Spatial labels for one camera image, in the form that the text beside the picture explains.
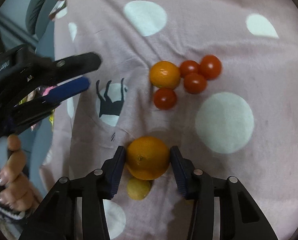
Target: cherry tomato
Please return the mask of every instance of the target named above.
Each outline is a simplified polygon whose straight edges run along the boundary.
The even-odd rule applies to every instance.
[[[200,74],[207,80],[217,78],[222,70],[221,61],[214,55],[206,55],[200,63]]]
[[[206,89],[207,80],[202,75],[191,73],[184,77],[183,84],[188,93],[198,94]]]
[[[186,60],[180,65],[181,77],[185,77],[190,73],[199,73],[199,64],[193,60]]]
[[[170,88],[160,88],[154,93],[153,103],[160,110],[168,110],[177,103],[177,94]]]

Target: lemon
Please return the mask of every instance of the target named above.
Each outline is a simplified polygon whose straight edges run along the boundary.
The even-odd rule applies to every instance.
[[[147,180],[131,178],[127,184],[128,196],[134,200],[143,200],[150,192],[151,184]]]

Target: finger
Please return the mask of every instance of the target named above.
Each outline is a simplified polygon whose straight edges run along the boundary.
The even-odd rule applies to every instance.
[[[32,191],[29,189],[25,195],[23,195],[16,202],[11,203],[9,207],[16,211],[26,211],[33,205],[34,197]]]
[[[14,152],[0,171],[0,186],[12,183],[26,165],[26,155],[22,150]]]
[[[20,142],[16,134],[11,134],[7,138],[8,149],[11,151],[17,151],[20,149],[22,143]]]
[[[24,174],[20,174],[8,188],[0,192],[0,203],[10,204],[19,200],[30,189],[29,181]]]

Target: dog silhouette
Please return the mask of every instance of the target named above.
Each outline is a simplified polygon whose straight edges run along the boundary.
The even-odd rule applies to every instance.
[[[103,114],[118,115],[118,116],[120,115],[122,107],[123,107],[123,103],[125,102],[123,89],[125,89],[125,92],[127,92],[127,89],[123,88],[123,80],[124,80],[124,78],[121,79],[121,100],[120,101],[115,101],[115,102],[112,102],[110,97],[108,96],[108,90],[109,90],[109,86],[110,86],[112,80],[109,80],[107,82],[106,90],[105,90],[105,93],[104,93],[104,98],[100,95],[100,92],[99,92],[100,80],[97,81],[96,89],[97,89],[98,98],[100,99],[99,118]]]

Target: person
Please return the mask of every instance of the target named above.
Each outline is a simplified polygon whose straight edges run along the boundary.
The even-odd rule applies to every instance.
[[[62,176],[86,176],[119,145],[152,135],[179,146],[184,158],[213,177],[236,176],[278,238],[290,239],[298,228],[298,9],[292,1],[65,4],[55,16],[55,58],[97,52],[103,63],[86,75],[91,85],[79,103],[68,99],[55,111],[52,147],[40,167],[46,189]],[[181,83],[174,90],[175,107],[158,110],[150,68],[162,60],[177,66],[200,62],[207,54],[221,60],[219,78],[199,95],[187,93]],[[16,171],[5,168],[11,184],[1,194],[12,205],[19,201],[14,208],[27,208],[23,162],[13,165]],[[124,170],[118,193],[105,201],[110,237],[185,239],[192,203],[178,193],[172,170],[138,202],[127,195],[130,177]],[[22,187],[21,193],[9,189],[12,185]],[[219,228],[215,219],[215,232]]]
[[[7,138],[7,147],[12,151],[6,165],[0,171],[0,203],[15,211],[36,208],[41,202],[39,194],[28,178],[22,173],[26,165],[26,155],[21,150],[21,141],[15,134]]]

